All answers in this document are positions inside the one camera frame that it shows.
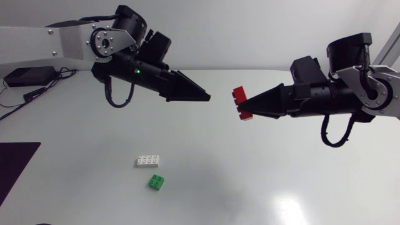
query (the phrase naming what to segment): black cable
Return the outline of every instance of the black cable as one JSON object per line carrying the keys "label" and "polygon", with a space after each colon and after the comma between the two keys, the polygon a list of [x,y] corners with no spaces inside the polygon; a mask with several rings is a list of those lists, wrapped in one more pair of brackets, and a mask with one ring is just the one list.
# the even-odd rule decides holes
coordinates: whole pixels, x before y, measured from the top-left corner
{"label": "black cable", "polygon": [[[17,108],[15,108],[15,109],[13,109],[12,111],[10,111],[10,112],[4,114],[3,116],[1,116],[1,117],[0,117],[0,121],[3,120],[3,119],[5,119],[6,117],[10,116],[11,114],[15,113],[16,111],[20,110],[21,108],[23,108],[23,107],[26,106],[27,104],[31,103],[32,101],[34,101],[34,100],[37,99],[38,97],[40,97],[40,96],[41,96],[42,94],[44,94],[46,91],[48,91],[49,89],[53,88],[53,87],[58,83],[58,81],[60,81],[61,79],[70,78],[71,76],[75,75],[76,72],[78,72],[77,69],[68,69],[68,68],[66,68],[66,67],[62,67],[62,68],[60,69],[60,71],[58,72],[58,76],[57,76],[55,79],[53,79],[53,80],[50,82],[49,86],[45,87],[45,88],[43,89],[43,91],[41,91],[39,94],[33,96],[32,98],[28,99],[26,102],[24,102],[24,103],[22,103],[22,104],[20,104],[20,105],[9,106],[9,107],[4,106],[4,107],[7,107],[7,108],[11,108],[11,107],[16,107],[16,106],[17,106]],[[63,76],[64,73],[71,73],[71,74],[68,75],[68,76]]]}
{"label": "black cable", "polygon": [[325,115],[324,121],[322,122],[322,127],[321,127],[321,138],[324,144],[327,146],[331,146],[333,148],[338,148],[341,147],[346,141],[348,141],[348,138],[350,136],[351,129],[353,128],[354,123],[357,120],[357,116],[355,114],[352,114],[349,120],[349,124],[347,125],[346,132],[344,133],[342,139],[338,141],[337,143],[331,143],[328,140],[328,137],[326,136],[328,133],[326,132],[326,129],[328,128],[329,124],[329,115]]}
{"label": "black cable", "polygon": [[369,99],[376,99],[378,92],[374,89],[371,84],[371,79],[368,76],[369,72],[369,48],[368,45],[364,45],[364,64],[360,69],[360,83],[364,91],[367,93]]}
{"label": "black cable", "polygon": [[126,105],[128,105],[129,102],[131,102],[132,96],[133,96],[133,90],[134,90],[135,84],[132,83],[131,84],[131,90],[129,92],[129,96],[128,98],[125,100],[125,102],[123,104],[115,104],[115,102],[113,102],[113,98],[111,97],[111,93],[113,91],[112,87],[111,87],[111,77],[107,77],[104,80],[104,93],[106,94],[106,99],[107,102],[115,108],[123,108]]}
{"label": "black cable", "polygon": [[117,19],[118,17],[119,14],[114,14],[111,16],[88,16],[81,18],[80,21],[107,21]]}

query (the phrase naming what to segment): white table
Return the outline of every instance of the white table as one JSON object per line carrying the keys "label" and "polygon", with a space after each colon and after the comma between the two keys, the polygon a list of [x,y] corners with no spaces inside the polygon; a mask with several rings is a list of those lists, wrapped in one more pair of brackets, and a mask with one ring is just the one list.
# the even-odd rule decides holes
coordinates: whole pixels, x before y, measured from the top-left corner
{"label": "white table", "polygon": [[[0,224],[398,224],[397,119],[357,123],[333,149],[321,141],[322,117],[239,120],[233,88],[251,97],[292,84],[288,72],[183,72],[210,102],[165,102],[136,87],[131,104],[114,109],[103,85],[80,72],[1,121],[0,142],[42,145]],[[129,84],[114,90],[122,102]],[[26,92],[7,90],[0,101]],[[332,140],[348,118],[331,117]],[[142,154],[159,154],[160,167],[135,168]],[[147,186],[153,174],[166,180],[160,191]]]}

